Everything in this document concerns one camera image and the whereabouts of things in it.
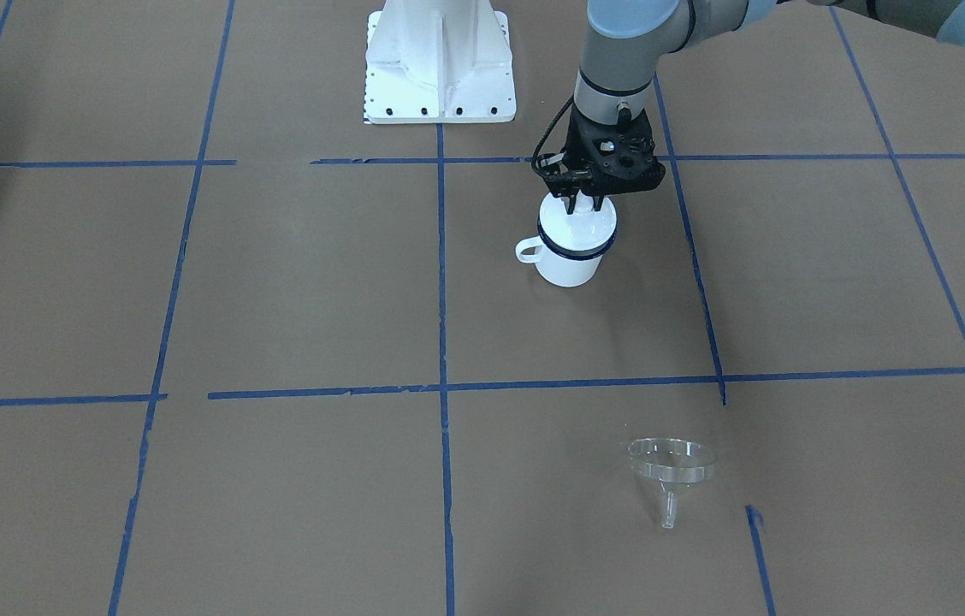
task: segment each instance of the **clear plastic funnel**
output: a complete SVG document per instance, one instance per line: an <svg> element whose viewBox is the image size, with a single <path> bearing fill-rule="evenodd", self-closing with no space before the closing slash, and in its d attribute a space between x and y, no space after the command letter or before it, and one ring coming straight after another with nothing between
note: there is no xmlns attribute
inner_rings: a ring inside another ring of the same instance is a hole
<svg viewBox="0 0 965 616"><path fill-rule="evenodd" d="M682 438L639 438L627 447L631 468L643 479L661 487L662 529L677 525L677 491L704 483L713 476L714 452Z"/></svg>

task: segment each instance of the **mug handle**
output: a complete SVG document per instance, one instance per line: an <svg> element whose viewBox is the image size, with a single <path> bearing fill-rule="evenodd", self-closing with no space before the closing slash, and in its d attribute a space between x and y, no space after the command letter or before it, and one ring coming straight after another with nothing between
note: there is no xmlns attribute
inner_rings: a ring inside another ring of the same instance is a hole
<svg viewBox="0 0 965 616"><path fill-rule="evenodd" d="M540 235L535 235L535 237L527 238L517 242L517 260L521 263L534 263L540 261L542 257L542 246L544 246L544 240L540 239ZM525 254L525 251L536 249L535 252L530 252Z"/></svg>

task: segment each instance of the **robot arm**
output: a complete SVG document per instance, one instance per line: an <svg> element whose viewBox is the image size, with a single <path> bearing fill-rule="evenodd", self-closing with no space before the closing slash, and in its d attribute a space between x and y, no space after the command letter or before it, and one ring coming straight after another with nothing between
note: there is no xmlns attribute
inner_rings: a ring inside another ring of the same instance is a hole
<svg viewBox="0 0 965 616"><path fill-rule="evenodd" d="M658 59L759 20L789 0L589 0L589 30L565 147L533 153L532 168L556 198L654 190L666 171L646 117ZM965 45L965 0L808 0L865 15L943 43Z"/></svg>

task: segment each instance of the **black cable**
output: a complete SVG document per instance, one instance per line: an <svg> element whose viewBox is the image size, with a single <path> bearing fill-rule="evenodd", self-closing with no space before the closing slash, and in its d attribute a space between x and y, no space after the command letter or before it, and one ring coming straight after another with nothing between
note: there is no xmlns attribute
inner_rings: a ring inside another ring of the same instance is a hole
<svg viewBox="0 0 965 616"><path fill-rule="evenodd" d="M554 130L554 125L558 124L559 120L562 120L562 116L565 116L565 111L573 105L573 97L562 105L562 109L558 110L558 115L554 117L554 120L550 122L548 130L544 132L544 136L540 139L540 143L536 144L536 149L532 152L532 170L536 172L537 175L541 173L540 169L540 151L544 149L544 144L548 142L548 137L550 133Z"/></svg>

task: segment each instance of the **white mounting bracket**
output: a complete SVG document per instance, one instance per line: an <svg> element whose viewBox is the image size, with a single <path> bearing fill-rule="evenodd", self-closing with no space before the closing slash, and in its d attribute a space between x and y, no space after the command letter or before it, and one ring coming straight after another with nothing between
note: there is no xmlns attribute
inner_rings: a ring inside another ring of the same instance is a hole
<svg viewBox="0 0 965 616"><path fill-rule="evenodd" d="M490 0L387 0L369 15L364 119L510 121L517 114L509 17Z"/></svg>

